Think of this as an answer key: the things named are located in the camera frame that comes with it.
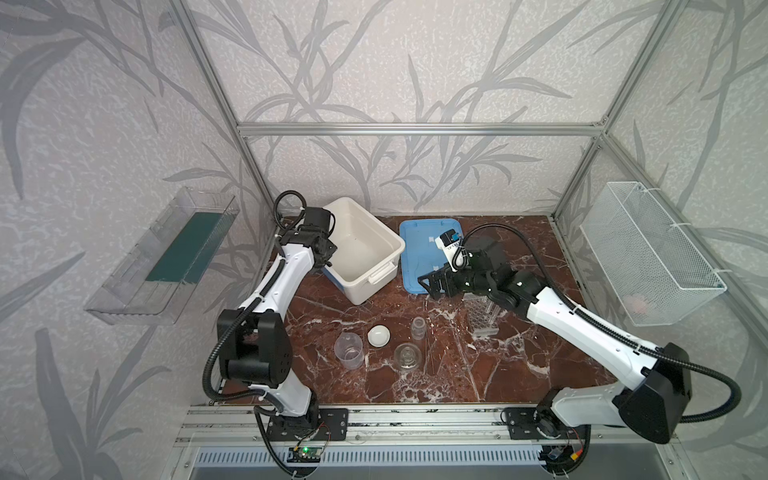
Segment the clear test tube rack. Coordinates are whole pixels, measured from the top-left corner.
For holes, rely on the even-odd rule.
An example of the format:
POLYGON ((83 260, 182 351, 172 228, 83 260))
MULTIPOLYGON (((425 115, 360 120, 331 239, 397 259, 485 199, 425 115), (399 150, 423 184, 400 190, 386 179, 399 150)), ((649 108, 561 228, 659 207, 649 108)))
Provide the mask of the clear test tube rack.
POLYGON ((489 338, 496 335, 500 307, 485 296, 465 293, 462 299, 466 311, 469 332, 473 338, 489 338))

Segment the white plastic bin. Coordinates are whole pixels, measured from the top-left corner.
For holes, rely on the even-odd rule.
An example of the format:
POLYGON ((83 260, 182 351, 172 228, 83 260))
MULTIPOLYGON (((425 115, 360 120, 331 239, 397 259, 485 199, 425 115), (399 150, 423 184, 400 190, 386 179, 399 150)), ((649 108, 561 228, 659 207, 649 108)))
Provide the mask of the white plastic bin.
POLYGON ((324 273, 353 305, 361 305, 395 279, 405 242, 349 197, 325 209, 336 221, 330 240, 337 250, 324 273))

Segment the clear plastic beaker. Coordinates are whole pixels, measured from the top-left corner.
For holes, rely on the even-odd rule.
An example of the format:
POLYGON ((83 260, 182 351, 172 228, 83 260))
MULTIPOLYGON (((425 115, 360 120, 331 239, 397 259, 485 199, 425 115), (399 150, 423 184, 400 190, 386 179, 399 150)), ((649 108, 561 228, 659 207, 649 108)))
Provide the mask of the clear plastic beaker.
POLYGON ((334 343, 334 353, 341 365, 356 370, 364 363, 362 338, 353 332, 343 332, 334 343))

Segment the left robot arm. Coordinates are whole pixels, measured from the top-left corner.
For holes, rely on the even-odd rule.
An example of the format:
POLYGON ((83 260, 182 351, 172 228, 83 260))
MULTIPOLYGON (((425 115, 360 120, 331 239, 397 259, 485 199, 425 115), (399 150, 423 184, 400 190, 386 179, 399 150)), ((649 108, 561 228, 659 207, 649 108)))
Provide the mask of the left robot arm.
POLYGON ((293 350, 284 325, 298 287, 325 267, 337 246, 331 241, 335 216, 305 207, 300 218, 275 237, 276 255, 264 279, 236 309, 217 318, 217 343, 206 360, 202 386, 215 402, 256 397, 279 416, 309 429, 319 424, 317 396, 292 369, 293 350))

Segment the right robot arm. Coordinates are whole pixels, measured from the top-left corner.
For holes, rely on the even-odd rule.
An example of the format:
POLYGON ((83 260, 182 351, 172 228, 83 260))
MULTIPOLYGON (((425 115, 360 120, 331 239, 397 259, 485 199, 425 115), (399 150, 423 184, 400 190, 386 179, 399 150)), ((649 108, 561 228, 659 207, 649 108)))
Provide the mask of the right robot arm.
POLYGON ((614 383, 598 387, 555 387, 536 407, 534 421, 546 438, 587 425, 626 427, 656 444, 668 443, 690 401, 690 375, 676 363, 657 359, 665 353, 686 359, 679 347, 660 348, 621 330, 572 300, 561 297, 545 278, 514 270, 503 250, 484 239, 467 250, 461 236, 448 230, 435 240, 444 266, 419 277, 434 299, 472 294, 490 300, 535 325, 559 335, 610 372, 614 383), (648 346, 649 354, 642 353, 648 346))

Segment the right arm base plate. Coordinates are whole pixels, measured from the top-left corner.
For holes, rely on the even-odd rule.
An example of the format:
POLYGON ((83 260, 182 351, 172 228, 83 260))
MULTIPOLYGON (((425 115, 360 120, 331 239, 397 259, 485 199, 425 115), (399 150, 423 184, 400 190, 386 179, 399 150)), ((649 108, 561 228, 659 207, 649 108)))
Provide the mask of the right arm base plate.
POLYGON ((589 425, 568 427, 548 408, 510 406, 501 411, 500 418, 512 440, 567 442, 587 441, 591 438, 589 425))

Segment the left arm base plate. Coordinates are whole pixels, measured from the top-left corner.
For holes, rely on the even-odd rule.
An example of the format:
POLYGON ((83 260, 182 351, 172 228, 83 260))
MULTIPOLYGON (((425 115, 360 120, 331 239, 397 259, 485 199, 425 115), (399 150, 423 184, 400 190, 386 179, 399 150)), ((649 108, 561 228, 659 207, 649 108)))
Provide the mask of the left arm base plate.
POLYGON ((284 442, 300 439, 344 441, 348 424, 349 410, 346 408, 320 408, 301 417, 278 415, 269 420, 267 438, 284 442))

